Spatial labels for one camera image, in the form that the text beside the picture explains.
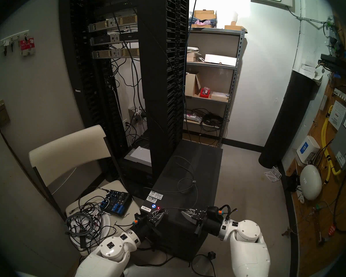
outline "chair backrest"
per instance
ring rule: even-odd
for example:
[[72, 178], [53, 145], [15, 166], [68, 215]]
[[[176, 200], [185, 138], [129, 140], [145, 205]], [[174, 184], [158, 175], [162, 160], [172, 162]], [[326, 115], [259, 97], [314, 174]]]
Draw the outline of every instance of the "chair backrest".
[[110, 157], [100, 125], [69, 134], [29, 152], [32, 167], [36, 167], [46, 187], [72, 168]]

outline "concrete floor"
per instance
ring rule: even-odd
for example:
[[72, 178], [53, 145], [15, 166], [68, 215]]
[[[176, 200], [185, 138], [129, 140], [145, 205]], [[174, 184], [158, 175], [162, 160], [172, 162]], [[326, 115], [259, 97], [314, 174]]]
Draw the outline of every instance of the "concrete floor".
[[[289, 226], [286, 202], [281, 182], [272, 183], [264, 172], [258, 158], [260, 153], [223, 145], [223, 157], [215, 198], [215, 205], [228, 204], [231, 209], [238, 208], [231, 215], [236, 221], [249, 219], [255, 221], [262, 231], [270, 255], [270, 277], [289, 276], [291, 262], [290, 239], [281, 236]], [[208, 235], [198, 253], [214, 251], [213, 260], [216, 276], [233, 276], [231, 268], [230, 245], [217, 237]], [[165, 254], [156, 252], [134, 252], [132, 255], [149, 264], [165, 261]], [[166, 267], [187, 267], [183, 260], [173, 259]]]

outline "black cylinder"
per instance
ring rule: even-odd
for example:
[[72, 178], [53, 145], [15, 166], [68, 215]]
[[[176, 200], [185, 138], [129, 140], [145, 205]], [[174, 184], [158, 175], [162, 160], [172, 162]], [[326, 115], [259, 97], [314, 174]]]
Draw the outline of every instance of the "black cylinder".
[[259, 157], [260, 165], [271, 169], [283, 158], [304, 118], [315, 86], [312, 79], [292, 71], [281, 109]]

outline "chair seat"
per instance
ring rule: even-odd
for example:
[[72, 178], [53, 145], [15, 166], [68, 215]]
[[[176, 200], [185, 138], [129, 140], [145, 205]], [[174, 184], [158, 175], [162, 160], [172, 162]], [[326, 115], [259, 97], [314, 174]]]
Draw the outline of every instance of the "chair seat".
[[[118, 180], [113, 181], [111, 183], [108, 183], [107, 185], [102, 186], [101, 188], [107, 189], [108, 191], [113, 190], [113, 191], [119, 191], [119, 192], [127, 192], [125, 187]], [[80, 199], [80, 205], [85, 204], [87, 201], [99, 203], [103, 200], [102, 197], [105, 197], [106, 194], [107, 194], [106, 191], [103, 191], [102, 189], [96, 189], [93, 192], [89, 193], [88, 195], [85, 195], [84, 197], [82, 197]], [[78, 200], [76, 200], [74, 203], [70, 204], [65, 210], [67, 217], [69, 217], [70, 215], [72, 215], [78, 211], [79, 211]], [[115, 223], [117, 223], [118, 225], [131, 224], [135, 220], [135, 213], [140, 214], [140, 208], [138, 207], [136, 202], [134, 200], [132, 200], [131, 205], [129, 206], [128, 211], [125, 213], [124, 217], [121, 217], [118, 215], [110, 215], [110, 224], [111, 224], [111, 226], [113, 226]], [[122, 228], [124, 230], [127, 230], [130, 227], [131, 226], [126, 226], [126, 227], [122, 227]], [[122, 230], [117, 226], [115, 226], [115, 229], [116, 229], [116, 233], [114, 234], [114, 236], [120, 236], [122, 233]], [[114, 229], [110, 228], [108, 235], [111, 235], [113, 233], [114, 233]], [[82, 251], [80, 253], [83, 256], [88, 255], [87, 251]]]

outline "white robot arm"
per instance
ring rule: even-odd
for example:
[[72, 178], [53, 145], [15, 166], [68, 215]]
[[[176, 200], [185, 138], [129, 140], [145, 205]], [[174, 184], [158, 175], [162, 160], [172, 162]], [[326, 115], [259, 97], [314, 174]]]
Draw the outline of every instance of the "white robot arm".
[[[119, 237], [108, 237], [78, 267], [76, 277], [120, 277], [131, 252], [137, 250], [145, 236], [168, 211], [156, 210], [152, 216], [139, 220]], [[196, 233], [204, 230], [222, 241], [230, 239], [232, 270], [236, 277], [267, 277], [270, 257], [259, 226], [251, 220], [236, 222], [208, 207], [197, 213], [190, 209], [183, 216], [197, 225]]]

